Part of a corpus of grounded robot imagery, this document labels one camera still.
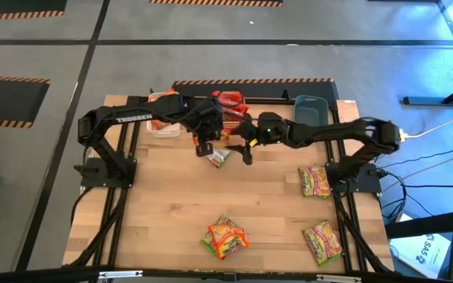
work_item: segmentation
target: orange and black striped tape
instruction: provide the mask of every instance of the orange and black striped tape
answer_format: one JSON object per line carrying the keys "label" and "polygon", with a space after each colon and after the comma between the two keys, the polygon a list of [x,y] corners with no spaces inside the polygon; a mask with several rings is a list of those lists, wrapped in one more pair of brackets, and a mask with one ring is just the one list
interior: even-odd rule
{"label": "orange and black striped tape", "polygon": [[0,127],[30,128],[32,122],[0,120]]}
{"label": "orange and black striped tape", "polygon": [[50,80],[49,79],[34,79],[34,78],[7,77],[7,76],[0,76],[0,81],[28,82],[28,83],[47,83],[47,84],[50,84]]}
{"label": "orange and black striped tape", "polygon": [[331,83],[331,78],[313,79],[206,79],[176,81],[174,85],[208,85],[208,84],[239,84],[239,83]]}
{"label": "orange and black striped tape", "polygon": [[282,0],[149,0],[153,4],[281,7]]}
{"label": "orange and black striped tape", "polygon": [[39,17],[59,17],[62,15],[64,15],[64,11],[0,13],[0,20],[31,19]]}

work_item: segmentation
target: wooden table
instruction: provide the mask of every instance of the wooden table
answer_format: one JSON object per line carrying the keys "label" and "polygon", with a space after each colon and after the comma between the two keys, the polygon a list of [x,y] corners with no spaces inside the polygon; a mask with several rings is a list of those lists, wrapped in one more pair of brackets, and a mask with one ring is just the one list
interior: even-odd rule
{"label": "wooden table", "polygon": [[[125,105],[126,96],[107,96],[105,105]],[[359,117],[354,101],[338,101],[341,121]],[[250,105],[249,112],[272,111],[293,118],[293,106]],[[120,126],[106,134],[115,148]],[[127,137],[126,152],[130,141]],[[333,150],[338,154],[337,145]],[[361,146],[346,141],[351,155]],[[256,147],[253,165],[242,163],[234,154],[221,169],[195,156],[191,135],[158,139],[141,126],[135,158],[138,167],[134,186],[129,190],[123,217],[116,267],[132,269],[217,270],[231,272],[344,272],[342,260],[318,267],[301,230],[322,220],[337,230],[332,199],[302,197],[297,168],[324,164],[323,142],[304,149],[284,145]],[[76,210],[64,263],[75,260],[97,233],[107,189],[93,189]],[[393,268],[388,239],[378,201],[370,194],[355,194],[362,235],[382,262]],[[207,226],[225,214],[247,233],[251,248],[243,248],[224,260],[214,258],[199,240]],[[102,263],[109,252],[107,237]],[[357,256],[348,237],[352,265]]]}

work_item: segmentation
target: gray floor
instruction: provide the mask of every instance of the gray floor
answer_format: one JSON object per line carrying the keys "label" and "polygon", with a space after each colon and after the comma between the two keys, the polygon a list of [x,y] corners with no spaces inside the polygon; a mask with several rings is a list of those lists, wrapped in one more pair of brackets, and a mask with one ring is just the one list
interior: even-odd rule
{"label": "gray floor", "polygon": [[[449,13],[451,1],[446,2]],[[100,7],[101,0],[70,0],[62,18],[0,21],[0,39],[88,39]],[[452,39],[435,4],[366,0],[286,0],[281,9],[112,0],[101,38]],[[47,78],[52,83],[33,128],[0,129],[0,175],[5,179],[0,185],[0,272],[13,268],[85,51],[85,46],[0,47],[0,75]],[[362,116],[391,119],[410,134],[453,118],[453,108],[400,104],[407,95],[444,97],[453,91],[453,48],[371,46],[99,46],[76,118],[98,107],[107,94],[145,95],[150,87],[166,90],[178,79],[248,77],[335,78],[340,97],[356,100]],[[453,123],[403,144],[378,163],[449,149]],[[80,180],[72,166],[80,163],[81,151],[73,124],[32,269],[61,265]],[[392,167],[392,173],[404,176],[447,157]],[[452,170],[453,161],[409,178],[407,184],[453,184]],[[391,182],[382,180],[385,186]],[[453,189],[411,189],[410,194],[433,214],[453,211]],[[390,189],[382,202],[399,196],[399,189]],[[411,200],[406,209],[426,216]]]}

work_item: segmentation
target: chip bag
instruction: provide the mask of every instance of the chip bag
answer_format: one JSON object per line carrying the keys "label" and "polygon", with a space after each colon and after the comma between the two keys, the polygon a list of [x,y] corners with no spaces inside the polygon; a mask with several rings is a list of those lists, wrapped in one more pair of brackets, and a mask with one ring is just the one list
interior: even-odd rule
{"label": "chip bag", "polygon": [[[225,215],[221,215],[215,224],[227,224],[229,226],[232,226],[233,228],[238,228],[238,225]],[[205,236],[201,239],[201,244],[213,255],[216,255],[215,245],[214,241],[212,240],[211,232],[208,231],[205,234]]]}
{"label": "chip bag", "polygon": [[250,245],[241,228],[233,228],[227,224],[215,224],[209,227],[209,232],[215,245],[216,254],[220,259],[225,259],[227,255],[237,251],[240,247]]}
{"label": "chip bag", "polygon": [[307,244],[318,261],[318,265],[321,266],[340,257],[342,247],[327,221],[321,222],[303,232]]}
{"label": "chip bag", "polygon": [[324,167],[300,167],[298,173],[300,173],[304,197],[327,198],[331,196],[330,184]]}

